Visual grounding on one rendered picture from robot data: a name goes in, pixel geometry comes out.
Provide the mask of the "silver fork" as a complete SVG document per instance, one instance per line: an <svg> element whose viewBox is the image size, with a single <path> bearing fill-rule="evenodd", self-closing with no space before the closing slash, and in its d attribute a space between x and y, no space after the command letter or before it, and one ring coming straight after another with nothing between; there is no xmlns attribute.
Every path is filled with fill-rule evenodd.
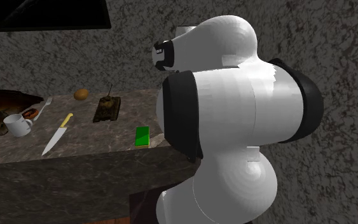
<svg viewBox="0 0 358 224"><path fill-rule="evenodd" d="M36 121L39 116L42 114L43 110L45 109L45 107L49 106L52 103L53 97L49 97L46 102L45 105L39 110L39 113L34 117L34 121Z"/></svg>

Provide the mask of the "glazed brown donut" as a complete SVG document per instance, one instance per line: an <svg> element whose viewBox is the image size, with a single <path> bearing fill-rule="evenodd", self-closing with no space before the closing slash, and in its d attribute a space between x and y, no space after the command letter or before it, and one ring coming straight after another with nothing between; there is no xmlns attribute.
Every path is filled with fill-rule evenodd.
<svg viewBox="0 0 358 224"><path fill-rule="evenodd" d="M22 116L24 119L34 119L36 116L38 116L39 111L35 108L28 109L27 111L24 111L22 113Z"/></svg>

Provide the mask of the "white mug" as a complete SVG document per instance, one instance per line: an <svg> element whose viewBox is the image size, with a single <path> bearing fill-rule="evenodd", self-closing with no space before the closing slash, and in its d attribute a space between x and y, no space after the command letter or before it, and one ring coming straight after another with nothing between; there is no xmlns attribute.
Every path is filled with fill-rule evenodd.
<svg viewBox="0 0 358 224"><path fill-rule="evenodd" d="M24 119L21 114L12 114L3 120L9 132L15 137L22 137L31 131L33 122L29 119Z"/></svg>

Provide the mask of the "olive toy tank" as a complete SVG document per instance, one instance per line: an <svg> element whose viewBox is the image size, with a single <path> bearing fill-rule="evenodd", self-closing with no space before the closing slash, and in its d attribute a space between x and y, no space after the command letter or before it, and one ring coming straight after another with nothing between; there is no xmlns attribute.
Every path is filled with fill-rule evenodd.
<svg viewBox="0 0 358 224"><path fill-rule="evenodd" d="M117 121L121 106L121 97L110 96L112 86L110 86L109 93L100 98L97 105L96 112L93 116L93 123L100 121Z"/></svg>

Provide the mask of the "yellow-handled kitchen knife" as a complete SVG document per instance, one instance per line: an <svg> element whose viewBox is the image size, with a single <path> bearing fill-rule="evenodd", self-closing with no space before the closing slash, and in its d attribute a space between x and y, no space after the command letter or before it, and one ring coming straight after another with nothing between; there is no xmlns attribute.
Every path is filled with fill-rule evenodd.
<svg viewBox="0 0 358 224"><path fill-rule="evenodd" d="M56 143L59 141L59 139L64 135L64 133L67 130L67 127L65 126L67 124L67 122L70 120L70 118L74 116L72 113L69 113L64 121L60 124L60 127L56 130L56 132L54 133L54 135L52 136L52 138L50 139L50 141L48 142L48 144L45 146L43 152L42 152L42 156L47 154L55 145Z"/></svg>

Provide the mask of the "brown dragon figure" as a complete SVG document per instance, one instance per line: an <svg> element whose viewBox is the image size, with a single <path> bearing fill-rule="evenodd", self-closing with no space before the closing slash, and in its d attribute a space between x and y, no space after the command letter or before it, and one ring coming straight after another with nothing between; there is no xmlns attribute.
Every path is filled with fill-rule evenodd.
<svg viewBox="0 0 358 224"><path fill-rule="evenodd" d="M8 133L8 128L3 122L7 116L23 112L42 101L44 101L42 97L20 91L0 90L0 136Z"/></svg>

